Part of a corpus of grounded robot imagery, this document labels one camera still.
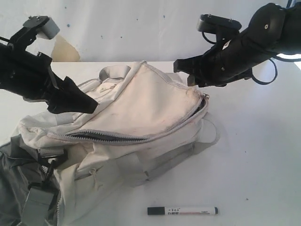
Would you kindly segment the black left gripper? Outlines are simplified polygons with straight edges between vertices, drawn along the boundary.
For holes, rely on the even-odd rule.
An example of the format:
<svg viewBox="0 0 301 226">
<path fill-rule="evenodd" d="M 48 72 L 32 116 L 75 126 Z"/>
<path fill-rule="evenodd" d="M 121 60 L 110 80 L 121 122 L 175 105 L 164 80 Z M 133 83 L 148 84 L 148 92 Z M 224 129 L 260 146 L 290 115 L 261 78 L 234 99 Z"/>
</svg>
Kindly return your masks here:
<svg viewBox="0 0 301 226">
<path fill-rule="evenodd" d="M 43 53 L 33 55 L 11 44 L 1 44 L 0 88 L 25 101 L 47 102 L 50 113 L 93 113 L 98 103 L 69 77 L 61 80 L 52 71 L 51 62 Z"/>
</svg>

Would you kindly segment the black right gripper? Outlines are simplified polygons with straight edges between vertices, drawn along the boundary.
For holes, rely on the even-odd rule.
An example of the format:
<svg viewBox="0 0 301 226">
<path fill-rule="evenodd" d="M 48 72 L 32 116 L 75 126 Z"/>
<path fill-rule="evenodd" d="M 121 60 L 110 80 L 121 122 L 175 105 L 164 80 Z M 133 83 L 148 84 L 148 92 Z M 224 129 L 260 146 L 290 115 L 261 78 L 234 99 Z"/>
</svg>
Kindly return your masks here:
<svg viewBox="0 0 301 226">
<path fill-rule="evenodd" d="M 230 40 L 214 45 L 202 55 L 177 59 L 175 73 L 189 74 L 189 87 L 223 87 L 226 84 L 250 78 L 252 68 L 261 63 L 261 52 L 249 41 Z"/>
</svg>

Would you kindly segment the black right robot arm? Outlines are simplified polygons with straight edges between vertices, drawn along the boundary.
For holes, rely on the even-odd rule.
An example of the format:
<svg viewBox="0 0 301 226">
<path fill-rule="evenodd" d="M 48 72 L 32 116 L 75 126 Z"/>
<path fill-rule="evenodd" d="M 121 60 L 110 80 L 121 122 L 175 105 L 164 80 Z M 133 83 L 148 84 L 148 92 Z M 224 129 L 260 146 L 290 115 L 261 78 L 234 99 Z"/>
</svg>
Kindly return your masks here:
<svg viewBox="0 0 301 226">
<path fill-rule="evenodd" d="M 197 30 L 202 35 L 214 34 L 216 41 L 200 56 L 174 61 L 174 72 L 188 74 L 188 85 L 200 88 L 224 87 L 242 79 L 266 85 L 266 82 L 255 78 L 253 67 L 273 58 L 294 62 L 294 59 L 278 55 L 301 52 L 300 1 L 288 8 L 269 3 L 255 12 L 246 29 L 240 31 L 241 27 L 236 20 L 201 15 Z"/>
</svg>

